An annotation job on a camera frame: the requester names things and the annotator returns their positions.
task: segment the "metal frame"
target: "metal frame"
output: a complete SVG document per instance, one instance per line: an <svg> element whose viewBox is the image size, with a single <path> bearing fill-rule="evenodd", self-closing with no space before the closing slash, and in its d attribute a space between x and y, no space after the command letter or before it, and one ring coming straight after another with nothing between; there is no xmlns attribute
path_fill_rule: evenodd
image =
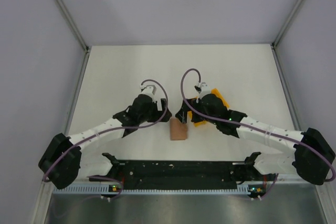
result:
<svg viewBox="0 0 336 224"><path fill-rule="evenodd" d="M303 6L304 2L305 0L296 1L292 11L290 12L284 24L282 25L274 42L271 44L271 49L273 52L274 60L275 60L275 63L278 69L279 76L280 76L280 81L281 81L281 84L282 84L282 87L285 93L288 108L289 108L292 121L293 121L293 124L296 130L300 130L303 123L302 123L302 119L299 117L298 110L295 105L295 101L293 100L291 96L290 86L283 72L281 58L279 57L277 53L277 47L281 43L283 37L285 36L286 31L289 29L290 25L293 23L296 15L301 10L301 7ZM71 125L73 113L75 110L75 106L77 103L80 87L83 81L85 69L88 63L90 49L88 45L86 44L85 40L83 39L79 29L77 28L75 21L73 20L63 0L55 0L55 3L57 7L59 8L59 11L61 12L65 22L67 23L70 30L72 31L74 37L77 39L78 43L80 44L80 46L85 52L82 67L81 67L81 70L78 76L77 85L76 85L76 88L72 96L72 103L68 110L68 118L64 125L64 132L68 133L70 125ZM34 210L34 215L30 223L41 224L45 222L46 213L48 210L48 205L50 202L53 189L54 189L54 186L52 184L46 184L46 183L41 184L41 188L38 194L38 199L37 199L35 210ZM323 186L317 186L317 193L318 193L318 196L321 202L322 210L324 211L324 214L326 216L328 223L334 223L334 220L336 219L336 193L334 189L332 188L330 184L324 184Z"/></svg>

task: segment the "cable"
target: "cable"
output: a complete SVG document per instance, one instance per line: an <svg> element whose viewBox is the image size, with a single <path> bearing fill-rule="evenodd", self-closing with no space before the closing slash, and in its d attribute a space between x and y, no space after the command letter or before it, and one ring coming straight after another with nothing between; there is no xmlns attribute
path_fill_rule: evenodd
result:
<svg viewBox="0 0 336 224"><path fill-rule="evenodd" d="M104 133L107 133L107 132L111 132L111 131L116 131L116 130L123 130L123 129L130 129L130 130L138 130L138 129L144 129L144 128L148 128L148 127L151 127L157 123L159 123L163 118L164 116L166 115L166 112L168 111L168 95L167 95L167 92L166 90L163 88L163 86L155 81L155 80L152 80L152 79L146 79L144 80L141 85L143 85L145 82L154 82L155 84L157 84L163 91L164 93L164 96L166 98L166 106L164 108L164 112L163 114L160 116L160 118L154 122L154 123L150 123L150 124L147 124L147 125L143 125L143 126L122 126L122 127L115 127L115 128L110 128L110 129L107 129L107 130L103 130L101 132L98 132L99 135L101 134L104 134ZM78 143L74 144L73 146L71 146L70 148L68 148L65 152L62 153L62 155L60 155L56 161L49 167L49 169L47 170L47 172L43 175L43 178L42 178L42 181L44 182L50 182L50 180L48 180L48 175L50 174L50 172L55 168L55 166L73 149L73 148L76 148L77 146L81 145L82 143L85 143L89 140L91 140L92 138L96 137L97 135L94 134L92 136L89 136L81 141L79 141Z"/></svg>
<svg viewBox="0 0 336 224"><path fill-rule="evenodd" d="M255 130L255 131L258 131L258 132L261 132L261 133L264 133L264 134L268 134L269 132L266 132L265 130L262 130L262 129L259 129L257 127L254 127L254 126L251 126L249 124L246 124L246 123L240 123L240 122L235 122L235 121L230 121L230 120L226 120L226 119L221 119L221 118L215 118L213 116L209 116L209 115L206 115L206 114L203 114L201 112L198 112L197 110L195 110L187 101L185 95L184 95L184 91L183 91L183 82L184 82L184 79L185 77L187 76L187 74L191 71L195 71L197 72L198 74L198 81L201 82L201 74L200 72L195 69L195 68L191 68L191 69L188 69L186 71L186 73L184 73L183 77L182 77L182 80L181 80L181 94L182 94L182 98L183 98L183 101L185 102L185 104L193 111L195 112L196 114L204 117L204 118L208 118L208 119L211 119L211 120L215 120L215 121L219 121L219 122L224 122L224 123L230 123L230 124L236 124L236 125L239 125L239 126L244 126L244 127L247 127L247 128L250 128L252 130ZM320 159L322 159L328 166L329 168L331 169L331 172L332 172L332 176L331 178L329 179L326 179L325 182L331 182L333 180L335 180L336 178L336 171L334 169L334 167L332 167L332 165L330 164L330 162L325 158L323 157L318 151L316 151L314 148L310 147L308 144L305 144L305 143L301 143L300 141L297 141L291 137L287 137L287 136L282 136L280 134L276 134L276 133L269 133L269 135L271 136L274 136L274 137L277 137L277 138L282 138L284 140L288 140L290 142L293 142L295 144L298 144L298 145L302 145L304 147L306 147L307 149L309 149L310 151L312 151L315 155L317 155Z"/></svg>
<svg viewBox="0 0 336 224"><path fill-rule="evenodd" d="M106 177L103 177L103 176L90 176L89 178L96 178L96 179L104 179L104 180L107 180L107 181L111 181L111 182L117 182L120 186L121 186L121 189L120 191L113 197L113 198L110 198L110 200L115 200L116 198L120 197L120 194L121 192L123 191L124 189L124 186L123 184L116 180L116 179L113 179L113 178L106 178ZM60 219L60 218L63 218L65 215L67 215L68 213L70 213L71 211L73 211L76 207L78 207L80 204L82 204L84 201L88 200L88 199L94 199L94 198L103 198L103 196L98 196L98 195L91 195L89 197L86 197L84 199L82 199L81 201L79 201L77 204L75 204L73 207L71 207L69 210L65 211L63 214L61 215L58 215L56 213L56 210L55 210L55 204L54 204L54 200L50 203L51 205L51 208L53 210L53 215L55 216L55 218L57 219Z"/></svg>

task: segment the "brown box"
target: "brown box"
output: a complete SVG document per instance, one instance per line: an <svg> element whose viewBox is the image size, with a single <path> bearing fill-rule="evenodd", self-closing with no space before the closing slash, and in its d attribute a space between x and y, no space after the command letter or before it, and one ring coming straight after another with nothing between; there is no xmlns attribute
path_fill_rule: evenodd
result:
<svg viewBox="0 0 336 224"><path fill-rule="evenodd" d="M170 140L186 140L188 138L188 127L177 118L170 119Z"/></svg>

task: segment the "white wall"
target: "white wall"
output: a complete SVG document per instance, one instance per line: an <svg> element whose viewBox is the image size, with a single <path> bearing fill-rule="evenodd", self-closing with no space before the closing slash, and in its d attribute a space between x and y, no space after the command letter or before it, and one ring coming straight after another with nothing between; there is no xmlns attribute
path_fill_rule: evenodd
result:
<svg viewBox="0 0 336 224"><path fill-rule="evenodd" d="M278 52L305 127L336 150L336 0L306 0Z"/></svg>
<svg viewBox="0 0 336 224"><path fill-rule="evenodd" d="M296 0L64 0L89 45L273 42Z"/></svg>
<svg viewBox="0 0 336 224"><path fill-rule="evenodd" d="M0 0L0 223L28 223L83 51L53 0Z"/></svg>

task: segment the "purple cable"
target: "purple cable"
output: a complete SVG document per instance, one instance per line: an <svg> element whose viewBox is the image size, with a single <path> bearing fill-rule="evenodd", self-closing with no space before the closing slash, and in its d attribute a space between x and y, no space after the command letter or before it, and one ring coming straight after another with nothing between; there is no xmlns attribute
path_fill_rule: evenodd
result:
<svg viewBox="0 0 336 224"><path fill-rule="evenodd" d="M265 131L265 130L262 130L262 129L259 129L259 128L256 128L254 126L251 126L249 124L245 124L245 123L240 123L240 122L234 122L234 121L230 121L230 120L226 120L226 119L221 119L221 118L215 118L213 116L209 116L209 115L206 115L206 114L203 114L201 112L198 112L197 110L195 110L187 101L185 95L184 95L184 92L183 92L183 82L184 82L184 79L185 77L187 76L187 74L191 71L195 71L197 72L198 74L198 81L201 82L201 73L195 69L195 68L191 68L191 69L188 69L186 71L186 73L183 75L182 77L182 80L181 80L181 94L182 94L182 98L183 98L183 101L185 102L185 104L187 104L187 106L193 111L195 112L196 114L204 117L204 118L208 118L208 119L211 119L211 120L215 120L215 121L220 121L220 122L224 122L224 123L231 123L231 124L236 124L236 125L240 125L240 126L244 126L244 127L247 127L247 128L250 128L252 130L255 130L255 131L258 131L258 132L261 132L261 133L264 133L264 134L268 134L269 132ZM332 165L330 164L330 162L325 158L323 157L318 151L316 151L314 148L310 147L309 145L305 144L305 143L301 143L300 141L297 141L291 137L287 137L287 136L282 136L282 135L279 135L279 134L276 134L276 133L270 133L271 136L275 136L277 138L282 138L282 139L285 139L285 140L288 140L290 142L293 142L295 144L299 144L299 145L302 145L306 148L308 148L310 151L312 151L315 155L317 155L320 159L322 159L328 166L329 168L331 169L331 172L332 172L332 176L331 178L329 179L326 179L325 182L331 182L333 181L335 178L336 178L336 171L334 169L334 167L332 167Z"/></svg>
<svg viewBox="0 0 336 224"><path fill-rule="evenodd" d="M111 198L111 200L115 200L117 199L118 197L120 197L120 194L121 192L123 191L124 189L124 186L123 184L116 180L116 179L113 179L113 178L106 178L106 177L102 177L102 176L90 176L89 178L96 178L96 179L104 179L104 180L107 180L107 181L111 181L111 182L117 182L120 186L121 186L121 190L118 192L118 194L116 194L113 198ZM101 198L101 196L98 196L98 195L91 195L89 197L86 197L84 199L82 199L81 201L79 201L77 204L75 204L73 207L71 207L69 210L65 211L63 214L61 215L58 215L56 213L56 209L55 209L55 204L54 204L54 201L51 202L51 208L53 210L53 215L57 218L57 219L60 219L60 218L63 218L65 215L67 215L68 213L70 213L71 211L73 211L76 207L78 207L80 204L82 204L84 201L88 200L88 199L94 199L94 198Z"/></svg>
<svg viewBox="0 0 336 224"><path fill-rule="evenodd" d="M154 122L154 123L150 123L150 124L143 125L143 126L122 126L122 127L110 128L110 129L98 132L99 135L107 133L107 132L111 132L111 131L116 131L116 130L123 130L123 129L138 130L138 129L148 128L148 127L151 127L151 126L159 123L164 118L164 116L166 115L166 112L168 110L168 95L167 95L167 92L166 92L166 90L163 88L163 86L159 82L157 82L155 80L152 80L152 79L146 79L146 80L144 80L141 83L141 85L143 85L145 82L149 82L149 81L154 82L155 84L157 84L162 89L162 91L164 93L164 96L166 98L166 107L164 108L164 112L163 112L162 116L160 116L160 118L156 122ZM58 159L56 159L56 161L50 166L50 168L48 169L48 171L43 175L42 181L44 181L44 182L50 182L50 180L47 179L48 175L55 168L55 166L68 154L68 152L70 152L73 148L76 148L77 146L81 145L82 143L85 143L86 141L91 140L92 138L94 138L96 136L97 136L96 134L94 134L92 136L89 136L86 139L83 139L83 140L79 141L78 143L74 144L72 147L68 148L65 152L63 152L62 155L60 155L58 157Z"/></svg>

